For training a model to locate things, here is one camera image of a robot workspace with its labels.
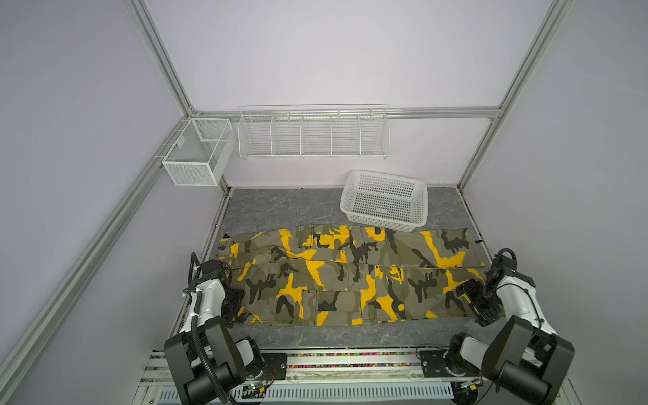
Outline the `camouflage yellow green trousers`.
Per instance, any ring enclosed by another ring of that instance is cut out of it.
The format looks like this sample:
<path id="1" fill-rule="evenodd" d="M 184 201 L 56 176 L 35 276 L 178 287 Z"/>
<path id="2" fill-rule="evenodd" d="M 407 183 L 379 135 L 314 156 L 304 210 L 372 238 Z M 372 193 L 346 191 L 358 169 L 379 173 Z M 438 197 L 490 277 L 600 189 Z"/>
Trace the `camouflage yellow green trousers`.
<path id="1" fill-rule="evenodd" d="M 484 281 L 470 229 L 311 225 L 223 238 L 215 253 L 245 297 L 239 322 L 351 327 L 467 317 L 457 288 Z"/>

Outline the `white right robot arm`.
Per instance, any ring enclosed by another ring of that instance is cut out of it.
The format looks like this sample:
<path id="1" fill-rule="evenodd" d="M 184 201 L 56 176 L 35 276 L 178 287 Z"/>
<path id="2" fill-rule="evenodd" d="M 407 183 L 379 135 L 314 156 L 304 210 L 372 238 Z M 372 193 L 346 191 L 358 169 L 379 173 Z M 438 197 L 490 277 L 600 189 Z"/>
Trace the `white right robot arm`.
<path id="1" fill-rule="evenodd" d="M 530 404 L 552 404 L 575 357 L 571 342 L 560 337 L 546 320 L 533 280 L 524 275 L 489 275 L 461 283 L 455 292 L 464 297 L 482 327 L 501 313 L 506 324 L 485 344 L 465 333 L 453 337 L 445 366 L 454 375 L 475 372 L 498 388 Z"/>

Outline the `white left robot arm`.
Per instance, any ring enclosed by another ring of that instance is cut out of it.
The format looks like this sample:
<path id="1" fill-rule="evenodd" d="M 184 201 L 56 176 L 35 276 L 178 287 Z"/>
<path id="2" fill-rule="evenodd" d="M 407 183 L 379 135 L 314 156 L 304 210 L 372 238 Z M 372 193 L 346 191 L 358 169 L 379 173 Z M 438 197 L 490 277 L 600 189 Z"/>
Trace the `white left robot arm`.
<path id="1" fill-rule="evenodd" d="M 218 276 L 193 280 L 180 332 L 167 339 L 164 354 L 182 404 L 228 403 L 231 390 L 262 372 L 264 359 L 254 339 L 234 341 L 229 324 L 244 292 Z"/>

